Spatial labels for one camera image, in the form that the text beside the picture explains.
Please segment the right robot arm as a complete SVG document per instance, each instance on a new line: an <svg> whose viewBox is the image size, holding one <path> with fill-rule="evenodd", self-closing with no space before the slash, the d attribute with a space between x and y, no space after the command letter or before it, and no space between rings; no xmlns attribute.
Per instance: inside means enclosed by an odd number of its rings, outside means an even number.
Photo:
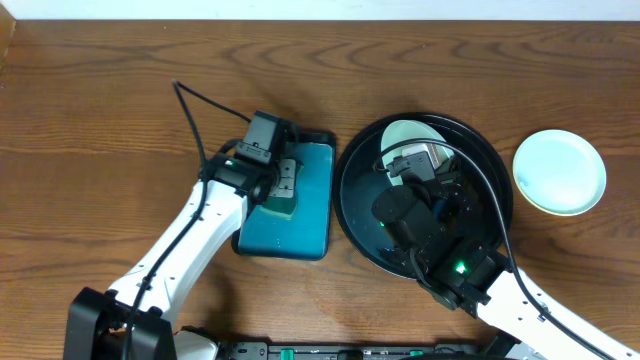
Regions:
<svg viewBox="0 0 640 360"><path fill-rule="evenodd" d="M497 250L506 226L485 178L457 160L439 168L422 156L385 165L393 185L371 211L392 241L391 259L445 307L462 309L546 359L636 359L552 298Z"/></svg>

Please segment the pale green plate top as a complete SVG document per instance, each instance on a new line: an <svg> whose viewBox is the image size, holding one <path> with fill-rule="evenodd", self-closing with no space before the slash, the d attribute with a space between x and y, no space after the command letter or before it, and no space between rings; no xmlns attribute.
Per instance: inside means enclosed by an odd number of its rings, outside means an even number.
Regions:
<svg viewBox="0 0 640 360"><path fill-rule="evenodd" d="M404 140L415 138L429 138L444 141L444 138L431 126L416 120L397 120L389 124L384 130L381 138L380 150L384 151L388 147ZM426 144L414 144L414 147L425 148ZM402 156L405 149L411 149L412 145L396 148L382 157L383 166L389 165L396 157Z"/></svg>

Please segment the green sponge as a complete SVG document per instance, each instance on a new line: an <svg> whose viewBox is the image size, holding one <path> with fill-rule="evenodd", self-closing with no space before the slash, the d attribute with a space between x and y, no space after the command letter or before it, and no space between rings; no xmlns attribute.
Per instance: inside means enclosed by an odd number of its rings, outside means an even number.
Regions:
<svg viewBox="0 0 640 360"><path fill-rule="evenodd" d="M297 163L296 183L295 183L295 195L293 198L276 198L272 196L272 188L266 201L262 204L262 208L273 214L274 216L281 216L285 218L291 218L297 208L298 195L297 195L297 177L300 170L300 163Z"/></svg>

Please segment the pale green plate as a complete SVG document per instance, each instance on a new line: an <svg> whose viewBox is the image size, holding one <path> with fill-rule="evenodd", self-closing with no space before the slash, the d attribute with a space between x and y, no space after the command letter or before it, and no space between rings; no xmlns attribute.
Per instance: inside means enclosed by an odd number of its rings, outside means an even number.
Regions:
<svg viewBox="0 0 640 360"><path fill-rule="evenodd" d="M606 167L596 148L581 136L560 129L527 137L515 152L512 174L531 205L562 217L592 209L607 185Z"/></svg>
<svg viewBox="0 0 640 360"><path fill-rule="evenodd" d="M429 138L444 141L444 138L431 126L416 120L397 120L389 124L384 130L381 138L380 150L384 151L388 147L404 140L415 138ZM414 147L425 148L426 144L414 144ZM382 157L383 166L389 165L396 157L402 156L405 149L411 149L412 145L396 148Z"/></svg>

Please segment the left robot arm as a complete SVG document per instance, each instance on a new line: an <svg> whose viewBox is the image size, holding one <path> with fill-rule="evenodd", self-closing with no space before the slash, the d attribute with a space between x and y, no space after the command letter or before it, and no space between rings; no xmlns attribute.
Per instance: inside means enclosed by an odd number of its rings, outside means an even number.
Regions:
<svg viewBox="0 0 640 360"><path fill-rule="evenodd" d="M187 203L151 249L105 292L70 305L66 359L214 359L219 345L174 322L198 278L253 208L295 172L288 149L239 144L203 159Z"/></svg>

